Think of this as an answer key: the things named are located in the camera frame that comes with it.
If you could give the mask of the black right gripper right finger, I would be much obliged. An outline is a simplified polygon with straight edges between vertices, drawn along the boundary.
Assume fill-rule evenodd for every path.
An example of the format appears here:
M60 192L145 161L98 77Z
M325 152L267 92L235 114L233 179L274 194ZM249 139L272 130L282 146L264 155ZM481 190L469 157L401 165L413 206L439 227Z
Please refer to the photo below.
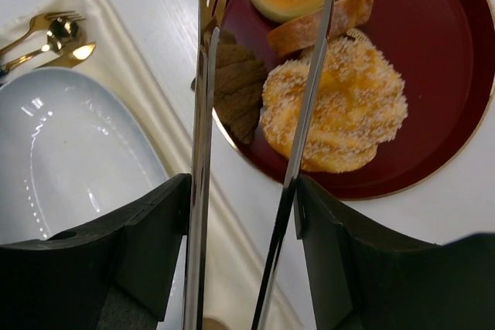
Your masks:
M299 180L312 306L319 329L492 329L494 236L446 245L383 226Z

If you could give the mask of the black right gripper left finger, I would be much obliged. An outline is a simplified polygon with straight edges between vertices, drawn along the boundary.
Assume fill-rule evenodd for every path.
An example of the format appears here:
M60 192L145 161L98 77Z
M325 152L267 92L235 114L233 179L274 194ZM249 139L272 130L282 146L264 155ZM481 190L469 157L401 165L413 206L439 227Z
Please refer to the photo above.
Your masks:
M154 329L166 314L191 177L48 240L1 248L3 329Z

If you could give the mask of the silver metal tongs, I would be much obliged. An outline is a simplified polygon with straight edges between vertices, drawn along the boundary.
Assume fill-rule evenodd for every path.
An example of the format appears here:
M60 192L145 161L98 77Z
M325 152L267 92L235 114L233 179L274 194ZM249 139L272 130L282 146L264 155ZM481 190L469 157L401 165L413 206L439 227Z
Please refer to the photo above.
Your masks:
M298 124L275 226L271 235L264 273L258 293L251 327L265 328L271 296L275 285L278 260L295 198L303 150L310 128L312 111L321 78L323 62L328 45L327 34L331 26L335 0L325 0L316 46L312 55L306 81ZM207 221L210 187L210 154L213 120L213 94L216 73L217 46L220 40L220 25L224 17L227 0L198 0L198 48L195 79L195 121L193 130L193 156L189 230L186 245L186 276L183 297L183 328L203 327L203 293L207 251Z

